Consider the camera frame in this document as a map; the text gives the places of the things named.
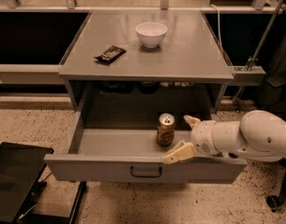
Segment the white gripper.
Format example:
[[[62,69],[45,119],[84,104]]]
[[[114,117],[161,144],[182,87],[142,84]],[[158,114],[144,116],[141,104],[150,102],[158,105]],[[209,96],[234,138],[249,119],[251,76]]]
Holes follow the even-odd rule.
[[[197,151],[204,155],[216,155],[217,149],[213,142],[214,120],[203,120],[185,115],[185,122],[192,128],[192,142],[180,141],[172,149],[168,150],[162,157],[164,164],[173,164],[186,161],[196,154]]]

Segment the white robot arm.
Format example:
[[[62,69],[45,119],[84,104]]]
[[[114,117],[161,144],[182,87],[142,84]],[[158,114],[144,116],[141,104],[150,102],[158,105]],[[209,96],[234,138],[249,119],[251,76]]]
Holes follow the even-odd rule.
[[[167,151],[162,157],[165,164],[220,153],[255,161],[286,159],[286,121],[272,113],[253,110],[236,121],[200,120],[189,115],[184,120],[192,129],[191,140],[181,140]]]

